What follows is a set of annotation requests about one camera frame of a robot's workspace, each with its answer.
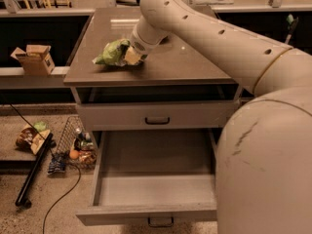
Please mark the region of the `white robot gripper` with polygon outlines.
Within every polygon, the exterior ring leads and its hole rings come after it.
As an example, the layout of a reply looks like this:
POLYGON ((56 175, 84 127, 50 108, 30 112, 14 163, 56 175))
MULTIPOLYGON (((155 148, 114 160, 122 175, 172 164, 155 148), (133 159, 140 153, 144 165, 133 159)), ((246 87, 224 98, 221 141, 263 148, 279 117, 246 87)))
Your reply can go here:
POLYGON ((167 31, 152 26, 141 17, 130 36, 130 47, 124 61, 128 65, 137 65, 144 60, 169 35, 167 31))

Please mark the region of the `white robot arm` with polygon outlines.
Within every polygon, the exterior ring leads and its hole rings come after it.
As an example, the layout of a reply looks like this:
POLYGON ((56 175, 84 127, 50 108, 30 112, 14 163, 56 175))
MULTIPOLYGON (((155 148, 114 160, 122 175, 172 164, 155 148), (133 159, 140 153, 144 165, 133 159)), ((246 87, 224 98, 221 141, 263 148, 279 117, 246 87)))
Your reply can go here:
POLYGON ((203 15, 195 0, 139 5, 138 53, 173 33, 254 96, 218 140, 218 234, 312 234, 312 57, 203 15))

